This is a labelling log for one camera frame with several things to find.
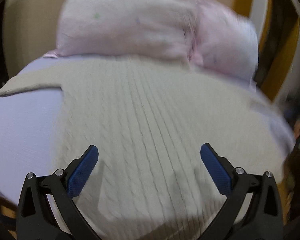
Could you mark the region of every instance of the pillow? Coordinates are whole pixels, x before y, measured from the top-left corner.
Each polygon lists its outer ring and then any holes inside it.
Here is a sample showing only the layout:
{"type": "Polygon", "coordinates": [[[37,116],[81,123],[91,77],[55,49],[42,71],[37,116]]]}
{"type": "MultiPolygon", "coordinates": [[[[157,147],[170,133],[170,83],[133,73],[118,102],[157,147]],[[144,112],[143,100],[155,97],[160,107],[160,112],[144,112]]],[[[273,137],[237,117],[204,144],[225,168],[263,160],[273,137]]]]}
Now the pillow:
{"type": "Polygon", "coordinates": [[[138,54],[188,61],[197,9],[195,0],[66,0],[56,54],[138,54]]]}
{"type": "Polygon", "coordinates": [[[197,0],[198,26],[190,62],[250,81],[258,65],[258,38],[253,23],[215,0],[197,0]]]}

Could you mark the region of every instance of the bedding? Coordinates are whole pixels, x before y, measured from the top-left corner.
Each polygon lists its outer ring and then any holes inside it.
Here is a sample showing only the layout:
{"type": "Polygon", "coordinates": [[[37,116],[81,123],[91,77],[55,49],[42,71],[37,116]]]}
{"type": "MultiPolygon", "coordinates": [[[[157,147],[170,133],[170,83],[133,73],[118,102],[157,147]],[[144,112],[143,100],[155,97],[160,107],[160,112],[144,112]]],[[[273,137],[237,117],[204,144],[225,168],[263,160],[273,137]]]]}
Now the bedding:
{"type": "Polygon", "coordinates": [[[197,21],[195,0],[66,0],[57,52],[188,61],[197,21]]]}
{"type": "Polygon", "coordinates": [[[253,23],[216,0],[66,0],[56,43],[45,57],[181,59],[247,82],[258,65],[253,23]]]}

